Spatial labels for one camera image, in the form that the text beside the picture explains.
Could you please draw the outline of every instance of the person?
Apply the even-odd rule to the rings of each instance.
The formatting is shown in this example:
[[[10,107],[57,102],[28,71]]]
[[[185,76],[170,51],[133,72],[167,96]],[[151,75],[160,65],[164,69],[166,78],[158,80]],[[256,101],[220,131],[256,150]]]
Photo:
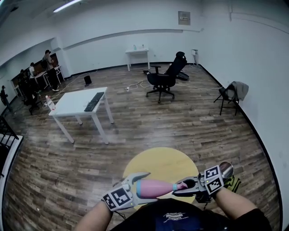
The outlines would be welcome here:
[[[213,196],[228,218],[192,204],[161,199],[141,207],[112,231],[271,231],[268,219],[251,201],[222,187]],[[100,201],[77,224],[75,231],[105,231],[112,212]]]
[[[9,104],[9,102],[7,100],[8,95],[5,93],[4,89],[5,89],[5,86],[2,86],[2,90],[1,90],[1,93],[0,93],[1,101],[3,102],[4,106],[7,106],[8,110],[11,113],[16,114],[16,112],[13,112],[13,109],[12,109],[11,105]]]
[[[48,77],[52,83],[52,90],[55,91],[55,92],[58,92],[58,81],[57,81],[57,74],[56,74],[56,71],[53,67],[53,59],[50,57],[50,51],[49,50],[46,50],[45,51],[45,55],[44,57],[42,58],[42,61],[46,61],[47,62],[47,67],[46,67],[46,71],[47,71],[47,74],[48,74]]]
[[[30,72],[30,83],[31,83],[31,86],[34,88],[34,90],[36,92],[39,92],[39,86],[38,86],[38,84],[36,82],[36,79],[35,79],[35,76],[38,75],[38,72],[36,72],[35,69],[34,69],[34,63],[30,64],[29,72]]]

